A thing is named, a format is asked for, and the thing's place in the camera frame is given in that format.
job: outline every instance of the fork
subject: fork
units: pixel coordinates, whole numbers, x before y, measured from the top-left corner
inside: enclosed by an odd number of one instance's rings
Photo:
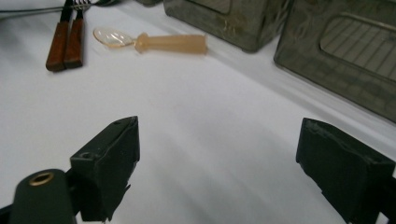
[[[84,18],[83,12],[91,5],[91,0],[74,0],[73,6],[77,16],[73,20],[70,30],[69,41],[64,55],[64,66],[66,68],[81,67],[83,64],[84,43]]]

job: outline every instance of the white table surface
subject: white table surface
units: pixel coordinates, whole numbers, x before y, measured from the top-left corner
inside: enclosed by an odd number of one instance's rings
[[[2,9],[62,4],[0,0]],[[344,223],[295,161],[303,118],[396,159],[396,125],[277,68],[278,38],[255,54],[212,35],[206,56],[107,49],[94,27],[205,33],[163,4],[123,1],[85,13],[84,66],[53,74],[45,61],[60,12],[0,16],[0,207],[26,176],[68,170],[107,124],[130,116],[141,161],[111,223]]]

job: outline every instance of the utensil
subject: utensil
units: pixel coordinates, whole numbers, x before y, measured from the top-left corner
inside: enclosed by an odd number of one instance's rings
[[[73,20],[69,41],[66,47],[66,53],[64,55],[64,66],[66,68],[76,68],[82,66],[84,41],[83,11],[90,7],[91,1],[74,0],[73,4],[77,10],[77,16]]]
[[[46,67],[51,72],[64,70],[64,52],[66,50],[69,21],[73,12],[73,9],[70,7],[72,4],[73,0],[66,0],[64,2],[61,19],[56,25],[46,62]]]
[[[148,36],[146,33],[143,33],[134,39],[121,31],[106,27],[95,28],[93,35],[100,43],[110,48],[121,48],[132,45],[139,53],[143,53],[147,49],[193,54],[205,54],[207,52],[204,35]]]

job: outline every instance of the screw hole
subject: screw hole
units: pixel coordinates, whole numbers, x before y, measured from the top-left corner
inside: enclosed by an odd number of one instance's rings
[[[84,159],[89,159],[91,157],[91,152],[84,152],[84,153],[81,153],[79,156]]]
[[[381,162],[381,161],[382,161],[381,158],[378,158],[378,157],[374,157],[373,160],[374,160],[375,162]]]
[[[50,172],[39,174],[33,177],[32,179],[30,179],[29,184],[34,187],[44,185],[50,182],[52,178],[53,178],[53,173]]]

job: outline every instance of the brass insert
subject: brass insert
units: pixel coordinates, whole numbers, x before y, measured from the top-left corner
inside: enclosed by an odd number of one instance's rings
[[[48,182],[51,181],[52,178],[53,178],[53,173],[51,172],[42,173],[31,178],[29,184],[31,186],[37,187],[40,185],[47,184]]]

